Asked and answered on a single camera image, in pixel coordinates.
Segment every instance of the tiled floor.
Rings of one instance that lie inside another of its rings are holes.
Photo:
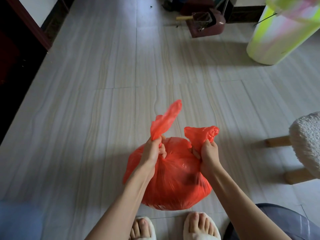
[[[263,66],[246,55],[252,24],[191,39],[161,3],[75,0],[0,147],[0,198],[40,207],[43,239],[84,238],[121,191],[128,155],[151,121],[182,99],[166,136],[217,125],[220,160],[255,203],[320,225],[320,180],[286,185],[282,174],[301,164],[290,147],[261,143],[320,110],[320,32]],[[190,210],[208,213],[223,234],[228,218],[214,192]],[[138,214],[152,219],[158,239],[182,239],[190,210],[142,205]]]

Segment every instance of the forearm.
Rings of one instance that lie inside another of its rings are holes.
[[[208,181],[241,240],[290,240],[290,238],[246,196],[222,166],[212,171]]]
[[[127,240],[148,183],[148,170],[138,167],[86,240]]]

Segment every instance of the person's right arm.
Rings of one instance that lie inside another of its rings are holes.
[[[239,188],[219,161],[218,146],[206,140],[201,173],[208,180],[241,240],[291,240]]]

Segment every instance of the person's right hand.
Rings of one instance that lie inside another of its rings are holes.
[[[218,146],[214,141],[210,143],[207,139],[204,142],[201,148],[201,156],[194,149],[192,149],[192,152],[198,159],[202,159],[200,171],[205,178],[208,179],[215,170],[221,169],[222,166],[219,161]]]

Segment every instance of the white slipper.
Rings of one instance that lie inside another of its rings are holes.
[[[210,220],[210,222],[213,224],[214,226],[214,236],[210,236],[208,234],[203,234],[203,233],[190,233],[189,232],[189,227],[190,227],[190,216],[191,214],[194,212],[191,212],[188,214],[188,216],[186,217],[186,220],[184,221],[184,227],[183,227],[183,240],[221,240],[221,236],[219,233],[219,230],[216,226],[216,224],[214,224],[214,221],[211,219],[210,216],[208,216],[206,213],[204,212],[198,212],[198,214],[205,214],[205,216]]]
[[[155,228],[154,228],[152,222],[150,221],[150,219],[148,217],[146,217],[146,216],[136,217],[136,219],[141,219],[141,218],[145,219],[148,222],[149,232],[150,232],[150,236],[151,237],[137,238],[136,240],[157,240],[156,231],[155,231]]]

